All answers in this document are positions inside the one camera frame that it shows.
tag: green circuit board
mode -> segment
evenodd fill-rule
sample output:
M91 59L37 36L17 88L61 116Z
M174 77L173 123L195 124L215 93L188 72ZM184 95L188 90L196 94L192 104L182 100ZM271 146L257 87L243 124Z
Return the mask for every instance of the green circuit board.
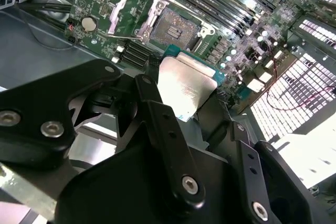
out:
M285 51L288 30L303 14L333 19L317 1L74 0L65 34L102 57L138 69L144 61L138 52L162 55L174 44L222 71L221 88L231 98L247 93L239 78Z

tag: bolt head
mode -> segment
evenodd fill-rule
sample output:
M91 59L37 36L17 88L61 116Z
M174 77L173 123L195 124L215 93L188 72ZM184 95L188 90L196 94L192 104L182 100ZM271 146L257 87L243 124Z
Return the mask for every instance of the bolt head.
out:
M182 186L189 194L195 195L198 192L198 184L192 177L184 176Z
M266 149L269 150L270 152L273 151L273 147L269 143L265 143Z
M164 4L162 2L158 2L157 7L162 10L164 8Z
M239 123L237 123L237 128L240 129L241 131L245 130L244 127L241 124L239 124Z
M114 73L114 69L110 66L106 66L105 70L108 71L108 72Z
M15 111L4 110L0 111L0 126L14 126L21 121L21 116Z
M58 138L63 135L64 127L60 122L45 122L41 126L41 133L46 137Z
M262 204L259 202L253 202L252 207L253 211L261 220L268 221L268 213Z

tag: capacitor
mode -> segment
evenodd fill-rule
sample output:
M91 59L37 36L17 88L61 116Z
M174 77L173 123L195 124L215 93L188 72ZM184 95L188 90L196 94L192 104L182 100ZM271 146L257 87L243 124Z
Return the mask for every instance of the capacitor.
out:
M97 28L97 22L92 17L83 18L81 24L85 31L94 31Z
M279 43L278 43L274 38L272 38L272 37L269 38L269 41L271 41L272 45L275 46L275 47L279 44Z
M242 85L243 84L243 82L238 77L236 78L236 81L237 81L238 85Z
M264 30L264 31L261 32L261 35L262 35L263 37L266 37L266 36L268 35L268 32Z
M242 73L242 69L238 65L236 65L236 70L237 70L237 73Z

